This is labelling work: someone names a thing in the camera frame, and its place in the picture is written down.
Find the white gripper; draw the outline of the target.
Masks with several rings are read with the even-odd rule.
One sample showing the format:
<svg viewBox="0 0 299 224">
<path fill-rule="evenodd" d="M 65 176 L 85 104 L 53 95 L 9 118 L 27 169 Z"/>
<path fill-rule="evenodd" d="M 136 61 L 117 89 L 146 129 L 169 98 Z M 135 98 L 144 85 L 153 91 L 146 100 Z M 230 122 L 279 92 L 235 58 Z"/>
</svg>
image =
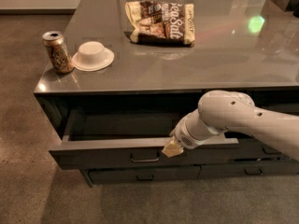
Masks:
<svg viewBox="0 0 299 224">
<path fill-rule="evenodd" d="M 172 139 L 162 150 L 163 154 L 168 157 L 175 157 L 183 153 L 184 147 L 195 149 L 206 143 L 206 140 L 223 135 L 226 130 L 217 129 L 205 124 L 198 110 L 194 110 L 183 117 L 176 127 L 170 133 Z"/>
</svg>

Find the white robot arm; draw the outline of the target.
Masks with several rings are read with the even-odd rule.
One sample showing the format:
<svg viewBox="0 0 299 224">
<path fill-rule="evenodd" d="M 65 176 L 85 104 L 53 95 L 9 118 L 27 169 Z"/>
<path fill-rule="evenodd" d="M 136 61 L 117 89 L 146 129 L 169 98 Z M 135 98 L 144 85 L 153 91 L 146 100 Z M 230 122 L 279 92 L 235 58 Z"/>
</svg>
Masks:
<svg viewBox="0 0 299 224">
<path fill-rule="evenodd" d="M 170 158 L 226 132 L 243 133 L 299 161 L 299 117 L 257 107 L 242 92 L 209 91 L 170 133 L 163 154 Z"/>
</svg>

